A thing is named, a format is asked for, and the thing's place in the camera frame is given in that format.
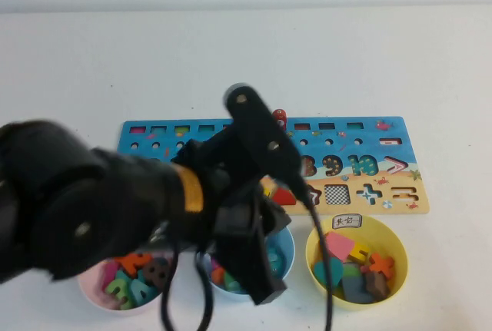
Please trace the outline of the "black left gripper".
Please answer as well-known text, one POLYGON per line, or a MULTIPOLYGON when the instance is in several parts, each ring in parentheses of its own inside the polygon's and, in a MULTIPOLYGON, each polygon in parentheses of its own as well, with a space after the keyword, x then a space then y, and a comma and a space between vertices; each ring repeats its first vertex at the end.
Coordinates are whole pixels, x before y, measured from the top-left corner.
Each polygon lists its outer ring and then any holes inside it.
POLYGON ((283 230, 291 218, 264 196, 258 175, 235 180, 223 167, 208 168, 203 184, 210 235, 226 236, 218 238, 218 262, 256 306, 271 303, 287 287, 271 273, 264 233, 283 230))

